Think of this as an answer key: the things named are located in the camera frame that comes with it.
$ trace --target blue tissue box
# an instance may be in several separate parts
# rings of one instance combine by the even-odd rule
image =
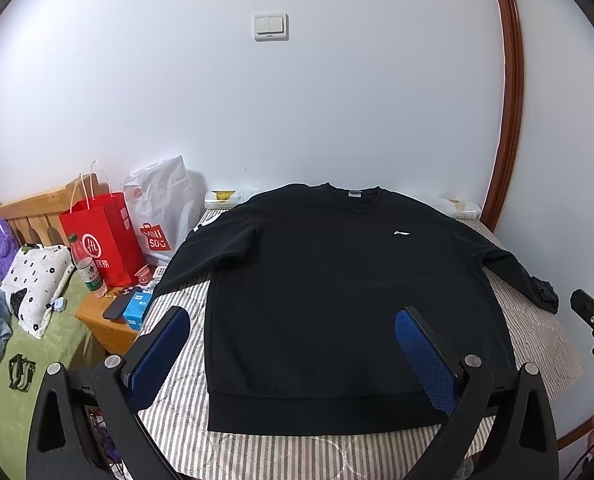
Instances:
[[[126,310],[123,311],[123,319],[126,320],[128,326],[135,330],[141,328],[141,317],[150,302],[152,294],[149,292],[135,292],[128,302]]]

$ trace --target table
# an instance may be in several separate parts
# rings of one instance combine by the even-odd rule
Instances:
[[[124,355],[137,337],[137,331],[131,329],[123,320],[104,319],[103,313],[120,292],[119,287],[109,288],[107,294],[99,300],[88,294],[82,301],[75,317],[83,321],[94,337],[110,354]]]

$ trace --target wall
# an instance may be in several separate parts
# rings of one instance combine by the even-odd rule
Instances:
[[[583,378],[553,406],[561,436],[594,413],[594,340],[569,301],[576,288],[594,296],[594,29],[573,0],[518,6],[526,102],[495,233],[530,272],[552,282],[557,317],[584,363]],[[571,458],[562,456],[562,463]]]
[[[283,9],[289,40],[256,43]],[[496,0],[13,0],[0,200],[98,158],[181,153],[213,189],[289,182],[482,203],[503,92]]]

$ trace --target green blanket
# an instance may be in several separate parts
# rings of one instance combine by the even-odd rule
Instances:
[[[26,478],[26,451],[34,403],[47,366],[55,361],[68,368],[89,367],[104,358],[104,349],[88,328],[75,319],[88,291],[78,274],[73,275],[64,297],[64,312],[54,312],[43,339],[24,332],[13,319],[13,336],[0,364],[0,466],[10,480]],[[8,388],[8,360],[16,354],[37,363],[28,392]]]

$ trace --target silver screw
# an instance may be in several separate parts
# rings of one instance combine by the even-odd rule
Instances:
[[[54,375],[59,370],[61,370],[61,365],[59,363],[52,363],[48,365],[48,375]]]
[[[109,355],[104,361],[104,365],[106,365],[106,368],[114,368],[120,362],[122,362],[122,358],[120,358],[118,355]]]
[[[537,375],[539,373],[539,367],[535,363],[526,363],[523,367],[530,375]]]
[[[479,368],[481,366],[480,357],[474,354],[468,354],[464,361],[470,368]]]

